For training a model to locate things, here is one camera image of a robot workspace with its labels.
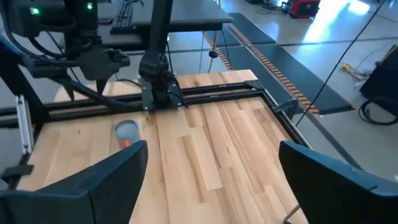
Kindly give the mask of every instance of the gray floor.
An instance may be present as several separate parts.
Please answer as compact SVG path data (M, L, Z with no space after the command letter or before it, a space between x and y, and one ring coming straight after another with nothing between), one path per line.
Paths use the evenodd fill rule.
M341 57L349 43L367 23L377 7L373 1L357 0L323 0L320 11L314 20L292 19L286 15L258 14L258 6L248 4L244 0L224 0L223 9L227 12L243 13L248 19L274 38L277 44L284 46L297 60L308 67L321 79L326 79L332 68ZM26 47L31 47L26 40ZM40 36L40 42L55 51L55 46L45 34ZM200 32L170 34L171 50L200 50L202 35ZM372 70L374 63L384 56L392 44L398 43L398 4L383 6L378 16L370 23L343 62L357 67L359 63L372 53L358 68L360 71ZM204 41L204 49L210 46ZM172 54L174 70L177 75L189 75L206 72L210 58L204 51L200 65L200 52L185 52ZM135 78L140 55L132 56L132 65L123 68L119 77ZM80 71L77 74L84 80ZM226 71L220 59L215 60L212 71ZM48 80L34 80L28 73L27 78L34 86L44 102L51 102L59 88ZM355 87L357 80L337 70L328 85L335 89L354 107L364 102L364 98ZM0 106L12 106L14 98L0 81ZM371 108L374 116L381 117L388 113L377 106ZM398 174L398 125L380 127L367 124L358 118L356 111L320 116L318 120L340 144L367 171L373 174L395 180ZM305 118L298 126L312 147L338 159L343 159L336 149L319 133L318 129ZM20 145L17 131L0 130L0 173L20 157Z

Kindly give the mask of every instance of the green light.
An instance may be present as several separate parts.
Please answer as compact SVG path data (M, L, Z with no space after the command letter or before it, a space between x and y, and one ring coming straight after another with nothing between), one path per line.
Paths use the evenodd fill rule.
M32 15L40 15L39 9L37 9L35 7L30 8L30 13L32 13Z

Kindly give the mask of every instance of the black cable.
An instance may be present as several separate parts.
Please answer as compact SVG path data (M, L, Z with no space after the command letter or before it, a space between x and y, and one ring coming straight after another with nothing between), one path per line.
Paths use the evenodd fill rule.
M65 26L61 26L61 27L59 27L59 26L48 26L48 25L41 24L40 28L42 30L65 33L65 32L72 32L73 30L76 29L76 26L77 26L77 22L75 20L73 20L71 24L65 25Z
M47 63L51 63L52 65L57 65L57 66L65 66L65 67L74 67L74 66L78 66L79 65L79 61L76 60L52 60L52 59L47 59L44 58L43 55L36 55L34 53L32 53L30 50L27 50L25 47L23 47L13 36L13 34L11 33L11 27L10 27L10 20L9 20L9 12L6 11L6 13L4 14L6 19L4 21L4 30L6 31L6 35L8 37L8 39L11 41L12 44L14 44L22 53L27 54L28 56L42 61L42 62L47 62Z
M58 45L58 42L55 40L55 38L52 36L52 34L49 31L46 31L47 35L50 37L50 39L52 40L52 42L55 44L55 46L57 46L58 50L63 54L63 50L61 49L61 47ZM72 75L76 78L76 81L78 83L81 84L81 81L79 80L79 78L77 77L75 71L72 68L69 68L70 72L72 73Z
M87 96L88 98L101 103L102 105L105 105L109 108L123 108L123 109L131 109L133 108L133 105L131 105L130 103L127 102L123 102L123 101L119 101L116 100L112 97L108 97L108 96L103 96L98 94L97 92L85 87L84 85L71 81L69 83L69 85L71 86L71 88L75 91L78 92L82 95Z
M389 44L384 45L384 46L382 46L382 47L379 48L379 49L373 50L373 51L370 52L365 58L363 58L362 61L358 64L358 66L355 68L355 70L354 70L354 75L356 75L356 72L358 71L359 67L362 65L362 63L363 63L366 59L368 59L372 54L378 52L379 50L383 49L384 47L386 47L386 46L388 46L388 45L389 45Z
M132 80L127 79L127 78L120 78L120 79L119 79L119 77L118 77L117 74L114 74L114 75L115 75L116 80L117 80L118 82L129 82L129 83L132 83L132 84L138 86L139 88L142 88L142 85L141 85L140 83L138 83L138 82L132 81Z
M381 125L381 126L389 126L389 125L398 123L398 117L396 117L394 120L388 121L388 122L376 121L376 120L372 119L370 116L370 111L369 111L369 109L367 109L367 106L370 103L389 103L390 105L395 105L395 108L398 108L398 101L392 100L387 97L379 96L379 97L368 99L368 101L363 103L361 105L361 107L359 107L359 109L358 109L358 116L363 121L365 121L369 124L375 124L375 125Z
M260 4L262 9L256 10L256 13L258 14L263 14L263 15L268 15L268 14L274 14L274 15L282 15L282 8L277 5L275 1L268 2L268 3L262 3Z
M166 41L166 47L167 47L167 53L169 55L169 63L170 63L170 69L172 70L172 73L174 75L174 70L173 70L173 63L172 63L172 55L170 53L170 46L169 46L169 42Z
M55 59L61 59L61 58L65 58L68 56L68 54L65 54L65 53L57 54L57 53L47 50L41 44L39 44L35 38L29 38L29 41L37 50L41 51L45 55L55 58Z
M224 31L221 29L221 32L223 33L223 39L224 39L224 44L225 44L225 49L226 49L226 56L228 57L228 63L231 65L231 58L229 57L229 50L228 50L228 45L226 44L226 40L225 40L225 35L224 35Z
M202 38L201 38L201 47L200 47L200 61L199 61L199 74L201 71L201 58L203 56L203 41L205 40L205 35L202 34Z
M319 90L319 92L317 93L317 95L315 96L315 98L312 100L311 104L307 107L307 109L304 111L303 115L300 117L300 119L298 120L298 122L296 123L296 127L300 124L301 120L303 120L304 116L307 114L307 112L310 110L310 108L312 107L312 105L314 104L314 102L318 99L318 97L320 96L321 92L323 91L323 89L325 88L326 84L328 83L331 75L335 72L336 68L338 67L338 65L340 64L340 62L342 61L342 59L344 58L344 56L347 54L348 50L354 45L354 43L356 42L356 40L358 40L359 36L365 31L365 29L368 27L368 25L371 23L371 21L373 20L373 18L376 16L376 14L380 11L381 6L386 2L386 0L383 0L382 4L380 4L377 9L374 11L373 15L371 16L371 18L368 20L368 22L365 24L365 26L361 29L361 31L359 32L359 34L355 37L355 39L350 43L350 45L347 47L347 49L344 51L343 55L340 57L339 61L337 61L335 67L333 68L333 70L330 72L328 78L325 80L324 84L322 85L321 89Z

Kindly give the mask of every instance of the wooden table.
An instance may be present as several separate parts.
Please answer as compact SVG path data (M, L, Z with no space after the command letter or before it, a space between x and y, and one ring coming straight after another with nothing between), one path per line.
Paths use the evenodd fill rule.
M182 87L253 79L250 70L178 77ZM138 91L109 83L104 92ZM55 100L68 100L65 91ZM30 157L35 169L18 189L37 190L118 152L114 126L124 119L139 123L149 151L131 223L281 223L297 204L278 160L289 135L261 98L47 123ZM301 211L292 218L305 222Z

